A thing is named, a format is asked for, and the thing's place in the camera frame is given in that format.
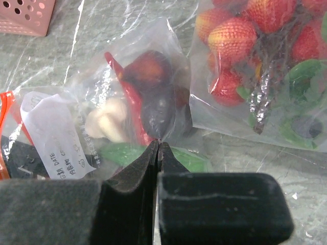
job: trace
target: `white label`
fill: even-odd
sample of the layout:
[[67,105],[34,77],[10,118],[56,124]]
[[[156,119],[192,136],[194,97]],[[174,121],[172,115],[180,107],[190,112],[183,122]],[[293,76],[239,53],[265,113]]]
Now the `white label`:
[[71,113],[60,95],[30,92],[20,107],[23,123],[51,179],[81,179],[95,170],[82,150]]

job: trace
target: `perforated basket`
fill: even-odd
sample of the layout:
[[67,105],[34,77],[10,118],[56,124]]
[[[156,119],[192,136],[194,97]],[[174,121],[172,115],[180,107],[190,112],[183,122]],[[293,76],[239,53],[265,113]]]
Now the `perforated basket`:
[[0,32],[46,36],[56,0],[0,0]]

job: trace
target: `green pepper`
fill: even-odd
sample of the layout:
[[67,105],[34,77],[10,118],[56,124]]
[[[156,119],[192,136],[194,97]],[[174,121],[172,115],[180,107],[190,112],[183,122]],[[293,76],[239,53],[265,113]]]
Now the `green pepper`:
[[[126,167],[135,161],[146,147],[141,145],[131,145],[128,143],[112,143],[100,149],[101,156],[109,161],[115,162],[120,166]],[[172,147],[172,152],[185,168],[190,172],[206,172],[207,159],[197,156],[185,149]]]

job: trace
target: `toy chili pepper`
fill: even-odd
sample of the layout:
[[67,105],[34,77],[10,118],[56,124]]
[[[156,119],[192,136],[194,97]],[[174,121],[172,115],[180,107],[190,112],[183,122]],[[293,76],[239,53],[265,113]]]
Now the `toy chili pepper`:
[[137,136],[138,143],[141,145],[149,145],[153,138],[151,138],[146,131],[144,130],[142,120],[141,120],[141,110],[142,110],[142,99],[139,93],[134,89],[133,85],[125,82],[121,79],[121,74],[123,72],[123,68],[118,62],[113,58],[112,54],[106,52],[104,54],[105,59],[107,60],[110,67],[115,71],[119,83],[122,86],[122,89],[125,93],[125,97],[129,104],[131,114],[132,114],[132,121],[135,127],[135,132]]

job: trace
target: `gray marble tabletop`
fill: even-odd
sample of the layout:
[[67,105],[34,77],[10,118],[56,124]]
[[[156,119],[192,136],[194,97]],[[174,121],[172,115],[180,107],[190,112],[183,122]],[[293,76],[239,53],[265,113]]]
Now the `gray marble tabletop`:
[[[187,55],[197,8],[198,0],[57,0],[47,37],[0,34],[1,91],[62,85],[108,43],[158,16],[170,20]],[[279,181],[296,225],[285,244],[326,244],[327,154],[218,133],[204,139],[212,171],[262,172]]]

